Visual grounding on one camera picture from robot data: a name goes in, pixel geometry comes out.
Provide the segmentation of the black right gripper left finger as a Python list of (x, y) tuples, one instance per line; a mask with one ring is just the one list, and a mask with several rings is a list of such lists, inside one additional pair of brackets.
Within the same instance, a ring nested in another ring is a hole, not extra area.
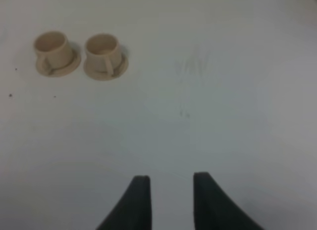
[(116, 206), (97, 227), (99, 230), (149, 230), (151, 228), (151, 180), (133, 177)]

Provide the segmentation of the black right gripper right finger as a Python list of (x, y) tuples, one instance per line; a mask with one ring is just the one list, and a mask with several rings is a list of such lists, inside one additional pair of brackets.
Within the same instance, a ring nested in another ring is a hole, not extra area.
[(193, 176), (194, 225), (197, 230), (261, 230), (208, 172)]

